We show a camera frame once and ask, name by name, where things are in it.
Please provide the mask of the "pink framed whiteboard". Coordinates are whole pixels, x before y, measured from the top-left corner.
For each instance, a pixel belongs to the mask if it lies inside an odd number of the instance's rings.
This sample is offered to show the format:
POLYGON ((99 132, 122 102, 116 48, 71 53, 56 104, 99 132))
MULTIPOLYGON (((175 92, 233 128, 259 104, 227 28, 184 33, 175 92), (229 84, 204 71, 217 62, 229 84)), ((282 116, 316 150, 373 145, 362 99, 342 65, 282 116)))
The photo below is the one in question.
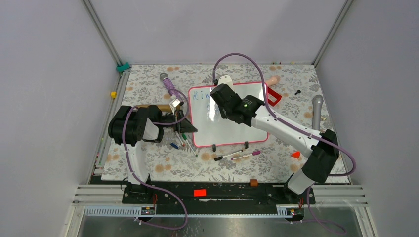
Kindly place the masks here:
POLYGON ((196 86, 188 91, 190 116, 197 132, 192 135, 196 147, 211 147, 265 142, 267 132, 221 117, 217 104, 210 97, 214 86, 196 86))

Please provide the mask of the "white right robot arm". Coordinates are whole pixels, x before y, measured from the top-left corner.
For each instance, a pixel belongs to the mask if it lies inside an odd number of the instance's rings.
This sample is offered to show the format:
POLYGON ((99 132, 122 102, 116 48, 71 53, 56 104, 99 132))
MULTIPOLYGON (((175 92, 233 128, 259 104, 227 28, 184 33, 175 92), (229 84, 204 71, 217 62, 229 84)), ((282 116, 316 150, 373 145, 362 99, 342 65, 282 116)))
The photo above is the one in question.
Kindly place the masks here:
POLYGON ((339 157, 333 131, 320 132, 300 125, 274 112, 255 96, 241 98, 226 84, 216 86, 210 96, 218 105, 222 118, 265 131, 307 158, 303 167, 286 181, 283 196, 287 202, 298 202, 308 187, 326 181, 339 157))

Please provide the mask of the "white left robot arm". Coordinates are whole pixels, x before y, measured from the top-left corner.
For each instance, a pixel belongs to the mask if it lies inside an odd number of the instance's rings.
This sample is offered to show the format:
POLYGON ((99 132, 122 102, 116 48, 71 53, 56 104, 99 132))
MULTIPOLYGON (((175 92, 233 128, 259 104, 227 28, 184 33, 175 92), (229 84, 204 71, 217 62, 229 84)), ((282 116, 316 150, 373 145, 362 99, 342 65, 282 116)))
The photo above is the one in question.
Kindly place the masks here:
POLYGON ((108 126, 110 138, 123 146, 128 156, 128 192, 134 193, 142 203, 153 198, 150 173, 146 168, 142 147, 144 143, 160 143, 165 128, 171 128, 178 133, 198 131, 180 108, 175 108, 172 112, 169 105, 121 106, 108 126))

